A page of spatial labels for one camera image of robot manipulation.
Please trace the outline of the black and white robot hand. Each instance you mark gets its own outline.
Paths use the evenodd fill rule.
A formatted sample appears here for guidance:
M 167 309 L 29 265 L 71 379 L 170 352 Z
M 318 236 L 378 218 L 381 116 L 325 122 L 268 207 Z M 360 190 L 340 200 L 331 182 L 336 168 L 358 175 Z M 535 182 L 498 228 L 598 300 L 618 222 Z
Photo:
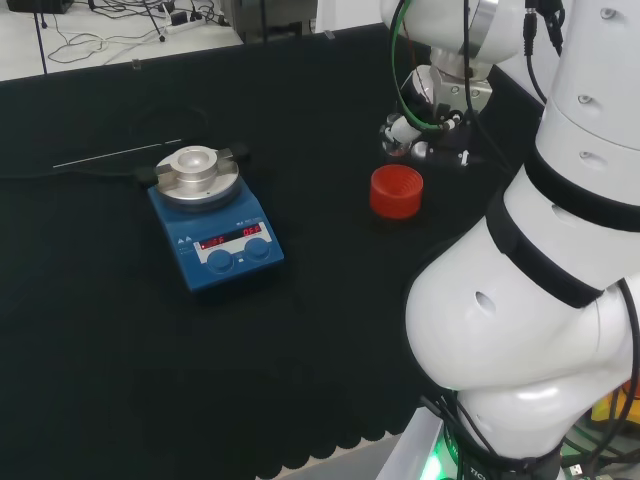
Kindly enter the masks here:
M 471 115 L 486 107 L 493 90 L 486 80 L 470 86 L 467 93 L 462 79 L 434 66 L 416 67 L 400 87 L 402 101 L 380 128 L 385 160 L 421 170 L 485 166 Z

